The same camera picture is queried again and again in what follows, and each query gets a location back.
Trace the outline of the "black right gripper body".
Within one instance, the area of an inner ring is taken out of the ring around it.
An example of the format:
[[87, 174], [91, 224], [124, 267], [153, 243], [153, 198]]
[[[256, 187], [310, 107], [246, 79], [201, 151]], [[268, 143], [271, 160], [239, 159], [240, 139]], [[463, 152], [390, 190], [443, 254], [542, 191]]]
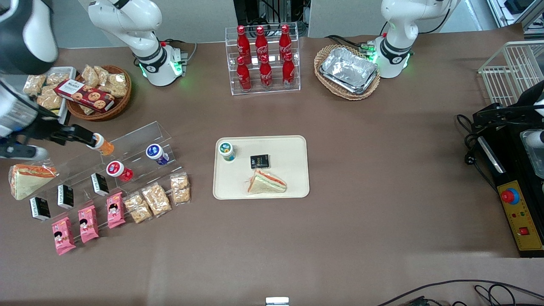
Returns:
[[30, 124], [30, 138], [64, 145], [71, 139], [70, 127], [60, 124], [56, 117], [37, 116]]

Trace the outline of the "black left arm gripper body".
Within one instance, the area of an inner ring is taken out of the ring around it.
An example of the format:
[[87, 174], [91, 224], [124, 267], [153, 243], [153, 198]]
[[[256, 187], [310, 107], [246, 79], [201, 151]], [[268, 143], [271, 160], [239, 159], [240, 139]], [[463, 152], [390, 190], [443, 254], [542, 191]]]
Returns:
[[524, 91], [517, 103], [516, 109], [519, 115], [543, 117], [543, 89], [544, 82], [540, 81]]

